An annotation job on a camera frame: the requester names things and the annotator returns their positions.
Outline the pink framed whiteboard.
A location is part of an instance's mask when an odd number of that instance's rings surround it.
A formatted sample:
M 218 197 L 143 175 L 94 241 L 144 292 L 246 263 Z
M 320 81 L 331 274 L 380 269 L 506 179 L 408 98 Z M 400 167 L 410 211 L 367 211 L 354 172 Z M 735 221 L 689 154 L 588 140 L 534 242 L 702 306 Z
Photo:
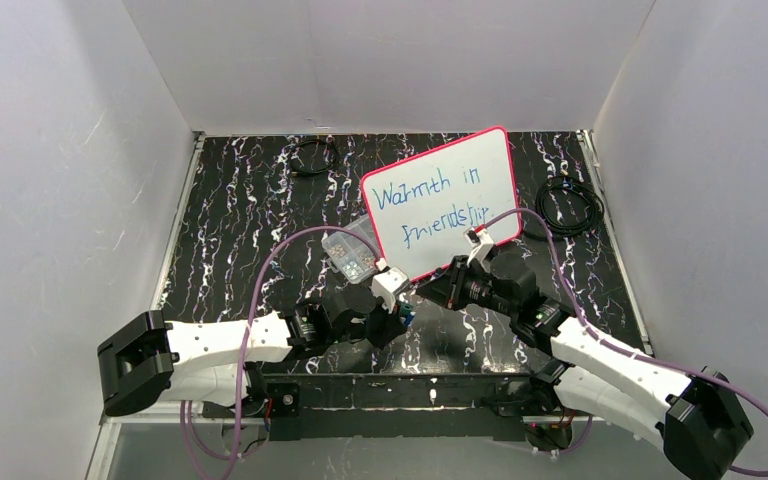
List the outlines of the pink framed whiteboard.
M 366 174 L 362 196 L 383 257 L 418 280 L 470 251 L 465 231 L 487 225 L 496 243 L 521 220 L 508 133 L 493 127 Z

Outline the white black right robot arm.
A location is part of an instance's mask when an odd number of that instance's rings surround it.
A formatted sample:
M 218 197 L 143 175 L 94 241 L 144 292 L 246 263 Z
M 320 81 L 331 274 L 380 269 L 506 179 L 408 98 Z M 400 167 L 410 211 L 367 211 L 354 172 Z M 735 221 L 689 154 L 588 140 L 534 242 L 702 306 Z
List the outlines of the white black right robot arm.
M 588 333 L 521 259 L 498 258 L 490 271 L 467 260 L 454 257 L 418 294 L 450 310 L 477 305 L 508 317 L 519 340 L 551 357 L 534 383 L 553 401 L 646 440 L 690 479 L 725 475 L 754 429 L 724 374 L 669 370 L 600 331 Z

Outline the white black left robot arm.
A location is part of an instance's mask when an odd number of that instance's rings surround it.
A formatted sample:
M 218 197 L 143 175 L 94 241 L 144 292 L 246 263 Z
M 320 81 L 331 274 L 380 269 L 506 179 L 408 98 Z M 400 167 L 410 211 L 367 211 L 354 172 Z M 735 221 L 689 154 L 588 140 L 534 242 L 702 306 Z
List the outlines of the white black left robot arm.
M 103 412 L 124 417 L 158 402 L 206 402 L 231 408 L 262 400 L 256 366 L 320 357 L 333 345 L 368 341 L 384 348 L 415 317 L 404 299 L 393 308 L 373 296 L 311 297 L 252 321 L 188 323 L 145 311 L 97 348 Z

